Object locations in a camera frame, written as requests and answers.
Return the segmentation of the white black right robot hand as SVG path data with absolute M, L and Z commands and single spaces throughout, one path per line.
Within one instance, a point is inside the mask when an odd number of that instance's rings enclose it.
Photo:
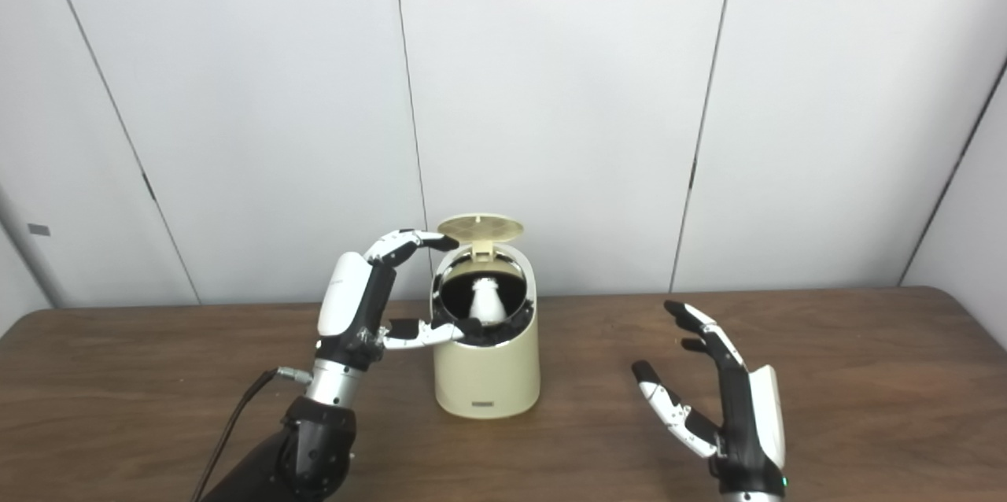
M 687 405 L 662 383 L 650 362 L 632 365 L 641 394 L 662 425 L 684 447 L 707 460 L 723 501 L 783 501 L 785 431 L 773 366 L 751 370 L 715 319 L 679 301 L 665 301 L 676 325 L 694 334 L 682 348 L 708 355 L 715 363 L 720 423 Z

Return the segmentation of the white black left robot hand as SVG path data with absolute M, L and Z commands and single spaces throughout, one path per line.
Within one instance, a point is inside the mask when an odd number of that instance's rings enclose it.
M 381 237 L 364 254 L 339 257 L 318 316 L 316 359 L 367 371 L 388 350 L 414 350 L 482 334 L 477 319 L 392 319 L 382 325 L 398 267 L 419 249 L 458 247 L 448 235 L 403 229 Z

